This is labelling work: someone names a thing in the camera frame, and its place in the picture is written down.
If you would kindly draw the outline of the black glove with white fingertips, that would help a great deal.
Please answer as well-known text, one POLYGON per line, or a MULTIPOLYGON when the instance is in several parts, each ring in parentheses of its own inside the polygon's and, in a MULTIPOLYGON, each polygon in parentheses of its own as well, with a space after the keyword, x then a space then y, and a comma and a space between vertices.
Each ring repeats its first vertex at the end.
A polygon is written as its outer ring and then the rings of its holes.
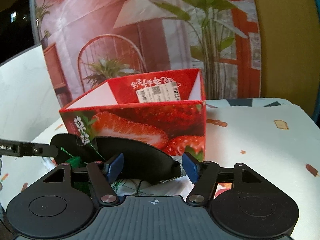
POLYGON ((63 133, 53 136, 50 144, 59 150, 54 158, 57 164, 79 157, 78 167, 85 167, 94 161, 106 162, 114 155, 122 154, 124 163, 118 179, 157 183, 181 176, 178 161, 151 145, 132 139, 96 137, 91 143, 84 144, 78 136, 63 133))

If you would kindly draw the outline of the green fabric zongzi pouch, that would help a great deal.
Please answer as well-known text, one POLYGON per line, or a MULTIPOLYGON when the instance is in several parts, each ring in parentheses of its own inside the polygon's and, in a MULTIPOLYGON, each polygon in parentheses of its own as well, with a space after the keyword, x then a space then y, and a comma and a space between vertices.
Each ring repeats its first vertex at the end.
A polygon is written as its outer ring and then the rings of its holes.
POLYGON ((79 168, 81 166, 81 158, 80 157, 71 157, 65 161, 71 165, 72 168, 79 168))

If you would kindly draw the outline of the printed living room backdrop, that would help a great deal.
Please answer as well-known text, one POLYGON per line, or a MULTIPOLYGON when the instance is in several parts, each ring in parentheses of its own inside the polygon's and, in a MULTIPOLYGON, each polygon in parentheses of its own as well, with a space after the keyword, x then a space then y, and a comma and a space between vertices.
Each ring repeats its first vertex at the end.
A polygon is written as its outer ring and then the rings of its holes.
POLYGON ((30 0, 30 12, 61 106, 112 77, 190 68, 208 99, 260 96, 255 0, 30 0))

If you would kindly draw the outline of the white crumpled plastic bag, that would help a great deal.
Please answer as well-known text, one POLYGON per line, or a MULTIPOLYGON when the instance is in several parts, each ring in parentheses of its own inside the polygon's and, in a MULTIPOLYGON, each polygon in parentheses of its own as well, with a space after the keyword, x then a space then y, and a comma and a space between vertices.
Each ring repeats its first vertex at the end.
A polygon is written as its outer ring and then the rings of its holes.
POLYGON ((184 199, 194 185, 187 176, 152 185, 144 180, 120 179, 114 182, 112 189, 120 196, 182 196, 184 199))

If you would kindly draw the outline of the white marble board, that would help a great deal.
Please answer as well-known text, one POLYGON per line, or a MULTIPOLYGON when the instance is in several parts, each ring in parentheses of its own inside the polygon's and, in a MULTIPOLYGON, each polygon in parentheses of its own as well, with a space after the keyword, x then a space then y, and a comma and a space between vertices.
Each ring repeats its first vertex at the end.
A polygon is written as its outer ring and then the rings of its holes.
POLYGON ((1 138, 32 141, 59 118, 41 45, 1 64, 1 138))

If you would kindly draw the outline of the red strawberry cardboard box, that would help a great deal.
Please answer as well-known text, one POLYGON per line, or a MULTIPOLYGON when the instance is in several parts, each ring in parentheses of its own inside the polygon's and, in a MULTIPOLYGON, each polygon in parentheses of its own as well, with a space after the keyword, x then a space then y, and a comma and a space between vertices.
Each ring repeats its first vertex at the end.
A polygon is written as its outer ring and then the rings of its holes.
POLYGON ((144 142, 168 155, 204 159, 206 107, 199 69, 115 77, 60 109, 67 131, 84 144, 97 137, 144 142))

